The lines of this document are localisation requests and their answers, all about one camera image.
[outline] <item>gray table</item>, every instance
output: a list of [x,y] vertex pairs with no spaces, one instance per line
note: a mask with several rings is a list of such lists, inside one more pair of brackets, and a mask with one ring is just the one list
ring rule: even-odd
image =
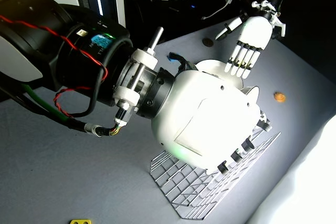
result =
[[[238,33],[211,48],[218,24],[156,48],[159,63],[172,73],[168,52],[198,62],[226,61]],[[258,85],[258,104],[279,139],[202,223],[244,223],[285,173],[318,128],[336,113],[336,87],[278,41],[262,53],[246,86]],[[286,94],[286,103],[273,99]],[[54,93],[39,89],[52,103]],[[69,93],[65,108],[83,110],[86,97]],[[113,125],[115,108],[98,104],[85,120]],[[162,151],[150,121],[134,116],[120,134],[94,138],[34,115],[13,101],[0,104],[0,223],[65,224],[88,218],[94,224],[194,223],[179,219],[149,175],[150,160]]]

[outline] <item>metal frame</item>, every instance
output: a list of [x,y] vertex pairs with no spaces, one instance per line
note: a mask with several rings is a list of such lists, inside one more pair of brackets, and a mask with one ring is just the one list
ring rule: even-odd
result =
[[185,164],[166,151],[152,159],[150,174],[181,218],[203,220],[280,134],[245,153],[240,163],[230,164],[226,175],[219,170],[207,175],[205,170]]

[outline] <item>metal mesh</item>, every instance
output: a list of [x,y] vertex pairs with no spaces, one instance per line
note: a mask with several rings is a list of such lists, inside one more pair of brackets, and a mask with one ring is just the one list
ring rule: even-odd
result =
[[219,170],[207,175],[205,170],[185,164],[166,151],[152,160],[150,174],[181,218],[203,220],[279,135],[245,153],[226,175]]

